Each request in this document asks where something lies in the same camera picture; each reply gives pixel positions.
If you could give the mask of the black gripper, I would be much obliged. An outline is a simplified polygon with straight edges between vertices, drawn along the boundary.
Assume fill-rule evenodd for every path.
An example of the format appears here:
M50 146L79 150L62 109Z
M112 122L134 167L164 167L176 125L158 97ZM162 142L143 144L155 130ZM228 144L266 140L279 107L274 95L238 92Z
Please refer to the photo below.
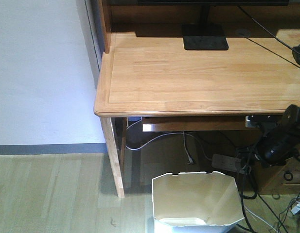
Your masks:
M277 127L257 143L255 156L263 168L284 166L288 159L299 154L295 148L299 142L298 134Z

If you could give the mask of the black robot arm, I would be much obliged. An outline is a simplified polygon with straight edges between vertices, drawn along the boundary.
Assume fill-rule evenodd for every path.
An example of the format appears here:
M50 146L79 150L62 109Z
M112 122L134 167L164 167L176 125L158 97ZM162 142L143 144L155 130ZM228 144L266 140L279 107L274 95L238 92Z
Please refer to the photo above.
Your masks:
M255 157L264 168L284 166L290 158L300 162L297 145L300 145L300 107L291 104L280 123L256 144Z

